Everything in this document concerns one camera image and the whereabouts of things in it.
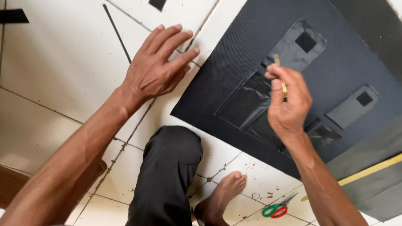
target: black trousers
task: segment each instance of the black trousers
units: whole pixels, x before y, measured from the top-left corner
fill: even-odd
[[[187,189],[202,155],[201,139],[191,130],[159,128],[145,146],[126,226],[191,225]]]

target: left hand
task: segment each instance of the left hand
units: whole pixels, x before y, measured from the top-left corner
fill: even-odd
[[[168,61],[175,49],[193,36],[192,31],[181,32],[182,28],[182,25],[176,25],[165,29],[160,25],[138,50],[122,84],[136,99],[145,102],[172,92],[190,70],[187,64],[200,53],[199,48]]]

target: black square patch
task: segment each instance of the black square patch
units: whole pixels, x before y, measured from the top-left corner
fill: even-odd
[[[365,107],[367,104],[371,103],[373,99],[367,94],[367,92],[362,93],[356,98],[356,100]]]
[[[166,0],[150,0],[148,3],[162,12],[162,9],[165,6]]]
[[[316,46],[316,41],[307,34],[303,32],[295,41],[306,53],[310,52]]]

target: black strip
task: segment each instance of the black strip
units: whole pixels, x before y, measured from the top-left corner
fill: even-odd
[[[110,16],[109,10],[107,10],[107,6],[106,6],[105,4],[102,4],[102,5],[103,5],[103,8],[105,9],[105,11],[106,11],[106,13],[107,13],[107,16],[109,17],[110,22],[112,23],[113,28],[115,29],[116,35],[117,35],[117,37],[119,38],[120,44],[121,44],[121,46],[123,47],[123,50],[124,50],[124,52],[125,52],[125,54],[126,54],[126,56],[127,56],[128,62],[131,64],[131,58],[130,58],[130,56],[128,55],[128,52],[127,52],[127,50],[126,50],[126,48],[125,48],[125,46],[124,46],[124,44],[123,44],[123,41],[121,40],[121,37],[120,37],[120,35],[119,35],[119,32],[117,31],[117,28],[116,28],[116,26],[115,26],[115,23],[113,22],[112,17]]]
[[[402,22],[387,0],[330,0],[402,84]]]
[[[0,10],[0,23],[29,23],[22,9]]]
[[[148,3],[162,12],[166,0],[150,0]]]

